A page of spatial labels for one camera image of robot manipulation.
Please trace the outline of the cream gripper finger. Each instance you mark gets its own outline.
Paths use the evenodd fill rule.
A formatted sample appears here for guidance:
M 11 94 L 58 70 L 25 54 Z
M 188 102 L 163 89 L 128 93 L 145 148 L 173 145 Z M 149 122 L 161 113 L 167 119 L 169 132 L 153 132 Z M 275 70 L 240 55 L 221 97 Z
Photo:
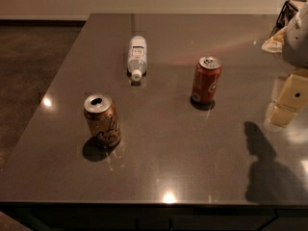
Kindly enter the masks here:
M 302 68 L 274 83 L 267 122 L 286 127 L 308 105 L 308 69 Z

